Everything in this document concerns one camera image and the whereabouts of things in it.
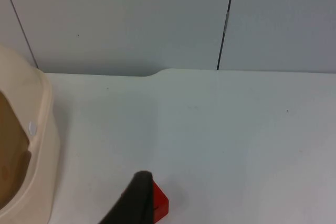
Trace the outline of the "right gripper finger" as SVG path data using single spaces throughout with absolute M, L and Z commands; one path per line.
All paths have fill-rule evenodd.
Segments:
M 154 223 L 152 173 L 148 171 L 135 173 L 125 191 L 100 223 Z

